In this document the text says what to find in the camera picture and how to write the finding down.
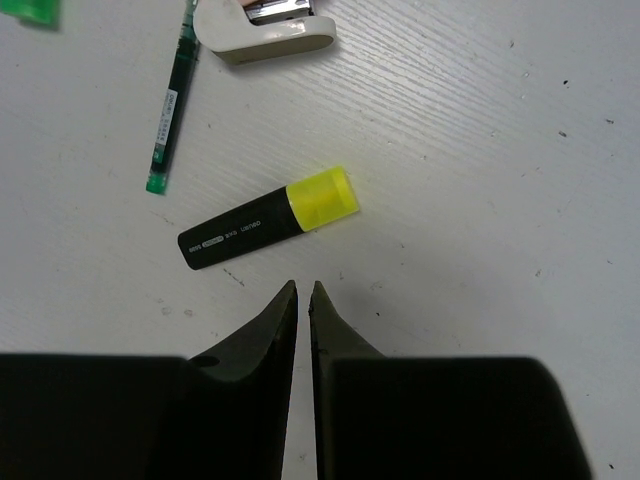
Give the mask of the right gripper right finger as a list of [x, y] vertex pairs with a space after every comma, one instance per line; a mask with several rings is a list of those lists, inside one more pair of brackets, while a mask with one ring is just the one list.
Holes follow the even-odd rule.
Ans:
[[316, 283], [309, 306], [322, 479], [588, 479], [562, 392], [529, 357], [388, 357]]

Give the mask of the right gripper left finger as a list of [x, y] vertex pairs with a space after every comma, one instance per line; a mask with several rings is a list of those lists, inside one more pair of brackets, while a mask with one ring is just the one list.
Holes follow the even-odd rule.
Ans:
[[5, 479], [277, 479], [298, 297], [189, 358], [5, 354]]

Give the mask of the green gel pen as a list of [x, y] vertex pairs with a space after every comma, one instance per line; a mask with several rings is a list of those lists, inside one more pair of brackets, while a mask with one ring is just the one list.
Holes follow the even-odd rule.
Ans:
[[195, 72], [200, 43], [194, 30], [198, 2], [185, 3], [172, 71], [159, 120], [146, 191], [164, 195], [175, 155], [182, 118]]

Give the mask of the green cap black highlighter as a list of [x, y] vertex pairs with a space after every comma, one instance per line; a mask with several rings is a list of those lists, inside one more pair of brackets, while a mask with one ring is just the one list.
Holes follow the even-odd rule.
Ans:
[[56, 29], [59, 12], [59, 0], [1, 0], [2, 14], [39, 27]]

